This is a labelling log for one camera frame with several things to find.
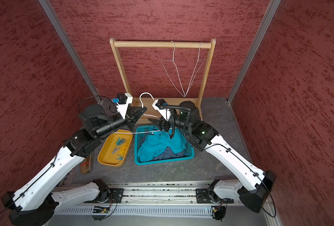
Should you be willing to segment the white wire hanger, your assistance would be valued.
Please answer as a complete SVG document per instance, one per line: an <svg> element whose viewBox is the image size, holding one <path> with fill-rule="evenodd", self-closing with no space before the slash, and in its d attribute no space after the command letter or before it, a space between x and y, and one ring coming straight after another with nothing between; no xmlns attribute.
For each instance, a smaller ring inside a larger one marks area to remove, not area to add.
<svg viewBox="0 0 334 226"><path fill-rule="evenodd" d="M176 45L174 41L171 41L171 43L173 44L173 50L172 50L172 58L170 59L161 59L161 65L164 69L164 72L167 76L167 78L169 79L169 81L171 82L172 86L174 87L174 89L182 96L182 97L186 97L186 92L183 88L182 85L182 81L181 81L181 77L180 77L180 73L178 70L178 67L175 63L175 50L176 50ZM175 80L172 78L172 76L175 75L177 78L178 83L175 84Z"/></svg>
<svg viewBox="0 0 334 226"><path fill-rule="evenodd" d="M187 97L187 95L189 94L191 88L192 88L192 85L193 85L193 82L195 80L195 77L197 75L197 73L199 72L200 68L202 65L200 65L198 67L198 64L200 62L200 55L201 55L201 46L202 46L202 42L200 42L200 45L199 45L199 48L198 48L198 55L197 55L197 60L196 60L196 63L195 63L195 66L194 66L194 69L193 69L193 72L192 72L192 75L191 75L191 78L190 78L190 81L189 81L189 84L188 84L188 88L187 88L187 91L185 93L185 97Z"/></svg>
<svg viewBox="0 0 334 226"><path fill-rule="evenodd" d="M144 93L142 93L142 94L140 95L140 102L141 102L141 105L142 105L142 106L135 106L135 107L145 107L144 104L143 104L142 101L141 101L141 97L142 97L143 95L145 95L145 94L146 94L146 95L149 95L153 100L155 100L151 93L149 93L149 92L144 92ZM150 116L150 117L152 117L152 118L156 118L156 116L154 116L154 115L147 115L146 113L144 113L143 116ZM121 120L120 120L120 121L121 121L120 128L121 128L121 127L124 127L124 126L127 126L127 125L126 125L126 120L123 119L122 116L121 116Z"/></svg>

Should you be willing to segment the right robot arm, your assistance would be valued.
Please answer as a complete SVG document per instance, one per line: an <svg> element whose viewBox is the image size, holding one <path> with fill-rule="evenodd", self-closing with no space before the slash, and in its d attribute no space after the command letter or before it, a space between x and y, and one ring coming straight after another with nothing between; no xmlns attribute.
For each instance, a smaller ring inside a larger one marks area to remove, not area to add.
<svg viewBox="0 0 334 226"><path fill-rule="evenodd" d="M169 105L164 99L157 99L152 107L161 114L158 120L150 119L159 130L179 130L189 144L213 155L237 177L233 186L214 181L210 186L211 199L239 200L249 210L260 213L276 180L273 172L263 171L235 151L215 128L201 119L193 102Z"/></svg>

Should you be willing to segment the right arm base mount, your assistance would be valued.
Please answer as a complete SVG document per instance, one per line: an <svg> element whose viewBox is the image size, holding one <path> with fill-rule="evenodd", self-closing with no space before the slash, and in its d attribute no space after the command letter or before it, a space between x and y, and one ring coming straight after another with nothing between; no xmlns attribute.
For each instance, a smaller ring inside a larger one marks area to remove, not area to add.
<svg viewBox="0 0 334 226"><path fill-rule="evenodd" d="M234 203L233 199L225 198L221 199L219 198L215 193L208 189L204 188L197 188L195 189L196 193L196 201L198 204L232 204Z"/></svg>

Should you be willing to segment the grey-blue t-shirt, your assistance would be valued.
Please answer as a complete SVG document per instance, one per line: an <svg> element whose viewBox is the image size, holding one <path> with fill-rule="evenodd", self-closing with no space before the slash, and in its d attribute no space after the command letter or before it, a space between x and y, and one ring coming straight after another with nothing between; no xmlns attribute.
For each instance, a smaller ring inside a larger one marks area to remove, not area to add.
<svg viewBox="0 0 334 226"><path fill-rule="evenodd" d="M185 149L179 153L174 153L170 147L167 147L166 150L161 153L159 156L153 157L153 161L168 160L175 158L185 157Z"/></svg>

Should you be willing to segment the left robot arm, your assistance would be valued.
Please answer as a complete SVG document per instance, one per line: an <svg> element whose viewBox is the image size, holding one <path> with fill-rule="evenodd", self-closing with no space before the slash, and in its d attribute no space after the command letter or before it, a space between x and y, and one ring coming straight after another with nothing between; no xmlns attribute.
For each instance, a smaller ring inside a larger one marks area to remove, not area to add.
<svg viewBox="0 0 334 226"><path fill-rule="evenodd" d="M83 127L70 136L56 156L25 186L2 197L4 206L11 210L9 218L14 226L41 226L59 211L95 200L111 201L109 187L101 180L61 193L52 190L79 163L99 147L110 134L127 126L133 129L146 107L119 105L122 112L111 117L100 104L89 105L79 113Z"/></svg>

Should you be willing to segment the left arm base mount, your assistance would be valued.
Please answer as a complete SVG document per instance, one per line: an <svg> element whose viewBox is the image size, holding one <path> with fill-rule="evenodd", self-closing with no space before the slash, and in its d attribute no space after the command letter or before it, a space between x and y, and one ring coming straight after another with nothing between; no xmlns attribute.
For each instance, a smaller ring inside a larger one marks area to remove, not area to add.
<svg viewBox="0 0 334 226"><path fill-rule="evenodd" d="M106 203L112 201L115 201L116 203L121 203L123 193L124 193L123 188L104 189L98 194L96 201L98 203Z"/></svg>

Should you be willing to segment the teal t-shirt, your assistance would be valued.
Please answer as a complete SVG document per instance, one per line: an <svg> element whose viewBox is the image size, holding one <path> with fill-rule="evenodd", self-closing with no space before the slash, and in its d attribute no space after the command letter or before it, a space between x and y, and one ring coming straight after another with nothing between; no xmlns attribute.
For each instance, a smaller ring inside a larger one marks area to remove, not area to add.
<svg viewBox="0 0 334 226"><path fill-rule="evenodd" d="M137 159L140 163L152 162L153 157L159 156L167 147L170 147L174 153L179 153L187 149L187 140L182 133L176 129L173 137L172 130L164 132L158 130L154 125L138 127Z"/></svg>

